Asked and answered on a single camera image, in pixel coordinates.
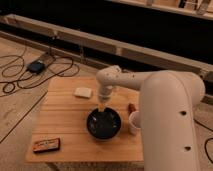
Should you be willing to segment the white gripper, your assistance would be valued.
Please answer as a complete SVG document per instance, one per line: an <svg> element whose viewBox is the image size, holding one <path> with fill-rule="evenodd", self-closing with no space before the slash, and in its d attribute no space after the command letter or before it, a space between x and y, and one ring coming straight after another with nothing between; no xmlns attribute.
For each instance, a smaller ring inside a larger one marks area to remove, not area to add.
<svg viewBox="0 0 213 171"><path fill-rule="evenodd" d="M107 101L110 100L112 94L113 87L112 86L100 86L98 89L98 99L100 103L98 103L98 111L104 112L106 108Z"/></svg>

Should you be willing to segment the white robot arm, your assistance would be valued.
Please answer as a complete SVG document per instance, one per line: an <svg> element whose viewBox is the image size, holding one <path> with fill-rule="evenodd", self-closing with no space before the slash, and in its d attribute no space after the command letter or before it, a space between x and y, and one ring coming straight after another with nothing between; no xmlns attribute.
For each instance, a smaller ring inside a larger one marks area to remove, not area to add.
<svg viewBox="0 0 213 171"><path fill-rule="evenodd" d="M117 65L97 72L98 99L110 99L114 86L139 92L145 171L201 171L193 108L205 95L195 73L173 70L124 73Z"/></svg>

